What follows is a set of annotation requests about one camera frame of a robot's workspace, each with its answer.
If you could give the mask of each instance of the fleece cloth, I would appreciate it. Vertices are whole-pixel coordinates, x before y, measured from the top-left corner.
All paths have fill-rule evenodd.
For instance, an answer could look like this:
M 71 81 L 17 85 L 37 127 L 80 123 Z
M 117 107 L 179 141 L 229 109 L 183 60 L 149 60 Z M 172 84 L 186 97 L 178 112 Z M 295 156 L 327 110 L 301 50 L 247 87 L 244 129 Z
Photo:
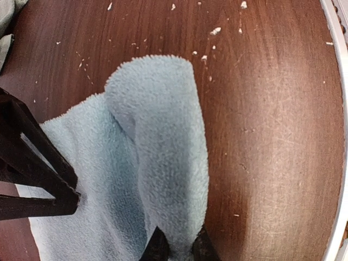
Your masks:
M 105 93 L 41 127 L 73 166 L 82 194 L 74 215 L 29 219 L 41 261 L 138 261 L 156 226 L 170 260 L 192 259 L 209 178 L 188 61 L 158 55 L 124 63 Z M 20 196 L 49 197 L 17 188 Z
M 5 31 L 14 15 L 16 15 L 28 0 L 0 0 L 0 72 L 7 53 L 13 43 L 13 35 L 6 35 Z

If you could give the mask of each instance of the white crumb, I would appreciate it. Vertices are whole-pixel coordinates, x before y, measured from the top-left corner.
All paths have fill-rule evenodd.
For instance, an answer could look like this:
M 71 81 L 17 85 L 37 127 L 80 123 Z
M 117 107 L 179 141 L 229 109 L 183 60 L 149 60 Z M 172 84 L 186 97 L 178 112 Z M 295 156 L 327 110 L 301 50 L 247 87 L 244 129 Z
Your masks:
M 210 32 L 210 34 L 217 35 L 219 32 L 221 32 L 221 27 L 216 27 L 214 30 Z
M 246 1 L 243 1 L 243 2 L 241 3 L 240 7 L 241 7 L 242 9 L 246 9 L 246 8 L 248 7 L 247 4 L 246 4 Z

